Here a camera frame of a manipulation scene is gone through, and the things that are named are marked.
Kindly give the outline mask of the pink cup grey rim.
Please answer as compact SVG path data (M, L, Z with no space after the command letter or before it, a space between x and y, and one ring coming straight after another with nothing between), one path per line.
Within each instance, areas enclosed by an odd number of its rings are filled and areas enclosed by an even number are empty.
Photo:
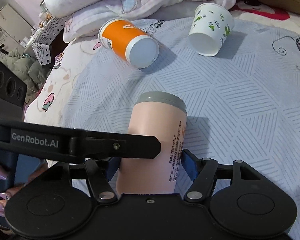
M186 105L165 92L146 92L133 107L129 152L121 159L118 194L173 193L187 122Z

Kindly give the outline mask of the orange white paper cup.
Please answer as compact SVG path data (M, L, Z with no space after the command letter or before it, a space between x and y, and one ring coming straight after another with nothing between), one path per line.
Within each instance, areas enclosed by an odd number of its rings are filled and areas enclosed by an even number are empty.
M98 32L102 46L138 69L149 67L159 56L158 42L124 18L114 18Z

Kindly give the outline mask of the white green-print paper cup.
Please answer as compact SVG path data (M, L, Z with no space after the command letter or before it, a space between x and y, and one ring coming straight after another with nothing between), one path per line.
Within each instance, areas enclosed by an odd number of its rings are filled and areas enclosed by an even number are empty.
M234 18L228 10L215 3L199 5L189 32L189 43L200 55L215 56L234 28Z

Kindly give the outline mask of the grey quilted jacket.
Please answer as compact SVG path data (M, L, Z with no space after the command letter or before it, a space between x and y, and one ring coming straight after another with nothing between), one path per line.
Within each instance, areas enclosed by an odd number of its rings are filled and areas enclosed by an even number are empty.
M49 67L41 66L37 59L28 54L19 53L18 48L10 51L3 63L27 85L30 93L39 92L51 73Z

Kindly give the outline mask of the cartoon bear bed sheet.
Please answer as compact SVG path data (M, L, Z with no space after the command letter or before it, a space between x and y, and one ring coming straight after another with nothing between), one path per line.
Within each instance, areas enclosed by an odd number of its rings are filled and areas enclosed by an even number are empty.
M281 28L300 34L300 16L291 12L266 12L264 7L252 8L240 2L232 12L235 20L254 22L272 28ZM154 20L158 28L163 19ZM25 120L27 122L59 126L75 83L87 64L102 48L95 37L78 38L71 42L57 57L55 66L47 78L38 97L30 104Z

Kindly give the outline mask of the white cabinet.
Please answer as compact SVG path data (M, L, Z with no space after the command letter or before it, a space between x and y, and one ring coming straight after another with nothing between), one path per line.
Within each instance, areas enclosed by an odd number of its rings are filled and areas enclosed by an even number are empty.
M9 5L0 9L0 61L17 49L22 54L32 35L32 27Z

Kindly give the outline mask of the blue-grey patterned cloth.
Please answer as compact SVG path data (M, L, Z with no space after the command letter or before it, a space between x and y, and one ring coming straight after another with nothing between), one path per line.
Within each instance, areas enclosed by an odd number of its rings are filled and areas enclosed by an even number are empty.
M189 45L192 18L135 24L159 42L157 60L136 69L98 49L61 125L125 133L142 93L174 94L186 104L185 148L223 164L241 159L278 185L296 202L290 236L300 239L300 34L235 20L217 56L205 57Z

